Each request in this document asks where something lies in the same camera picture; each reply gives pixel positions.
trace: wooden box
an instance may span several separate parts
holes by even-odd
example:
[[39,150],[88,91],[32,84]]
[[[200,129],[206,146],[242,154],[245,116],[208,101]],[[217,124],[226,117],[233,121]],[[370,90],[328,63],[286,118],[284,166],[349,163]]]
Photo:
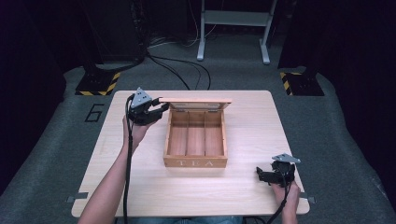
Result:
[[218,168],[227,164],[224,108],[232,99],[160,98],[169,103],[166,167]]

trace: warning stripe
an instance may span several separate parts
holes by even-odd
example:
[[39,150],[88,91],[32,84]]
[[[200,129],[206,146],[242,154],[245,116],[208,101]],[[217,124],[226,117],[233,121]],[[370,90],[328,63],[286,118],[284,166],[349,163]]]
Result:
[[76,95],[109,95],[113,92],[114,88],[116,87],[117,81],[119,80],[120,73],[114,75],[113,79],[111,80],[110,85],[108,86],[106,91],[76,91]]
[[280,73],[280,77],[282,78],[283,87],[285,88],[286,94],[293,95],[293,92],[291,91],[288,79],[286,78],[286,73]]

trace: wrist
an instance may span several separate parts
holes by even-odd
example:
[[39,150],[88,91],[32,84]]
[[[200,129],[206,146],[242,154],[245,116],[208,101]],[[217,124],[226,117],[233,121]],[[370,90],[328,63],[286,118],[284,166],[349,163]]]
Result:
[[297,224],[297,215],[295,212],[290,212],[288,210],[282,211],[282,224]]
[[[133,155],[134,155],[134,151],[137,149],[138,146],[139,146],[139,144],[136,144],[136,143],[133,143],[133,144],[132,144],[132,154],[133,154]],[[121,152],[120,152],[120,153],[126,153],[126,154],[128,154],[128,148],[129,148],[128,142],[124,143],[124,144],[122,145],[122,148],[121,148]]]

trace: gray carpet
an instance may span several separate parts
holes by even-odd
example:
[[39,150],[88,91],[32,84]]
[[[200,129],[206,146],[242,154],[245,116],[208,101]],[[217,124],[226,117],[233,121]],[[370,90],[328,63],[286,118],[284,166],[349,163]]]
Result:
[[[211,90],[268,90],[273,94],[304,188],[317,203],[300,223],[396,223],[375,171],[363,158],[347,132],[332,84],[318,75],[324,97],[288,96],[278,70],[282,36],[269,49],[270,65],[262,63],[259,36],[219,36],[206,42],[205,60],[200,64],[212,79]],[[198,44],[150,48],[152,55],[196,62]],[[190,65],[173,66],[191,89],[205,90],[208,78]],[[105,67],[117,67],[107,64]],[[76,68],[65,75],[67,88],[46,131],[33,152],[0,198],[0,223],[76,223],[73,204],[65,200],[78,192],[96,139],[106,117],[112,95],[76,96],[83,76]],[[146,59],[121,73],[115,91],[186,90],[172,73]],[[93,105],[102,114],[98,122],[84,122]]]

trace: metal bracket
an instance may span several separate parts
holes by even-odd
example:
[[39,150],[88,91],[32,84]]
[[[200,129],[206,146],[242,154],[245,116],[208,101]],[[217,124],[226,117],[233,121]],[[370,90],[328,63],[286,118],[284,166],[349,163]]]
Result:
[[284,162],[295,162],[295,163],[301,162],[300,159],[294,158],[286,153],[274,156],[272,159],[276,161],[284,161]]
[[66,203],[73,203],[76,199],[86,199],[88,197],[88,192],[79,192],[75,196],[69,196],[66,198]]
[[137,88],[137,91],[134,94],[134,99],[132,100],[131,108],[136,108],[140,105],[146,104],[151,101],[152,101],[151,97],[139,87]]
[[305,192],[301,192],[300,197],[307,199],[309,203],[317,203],[317,199],[314,196],[308,196]]

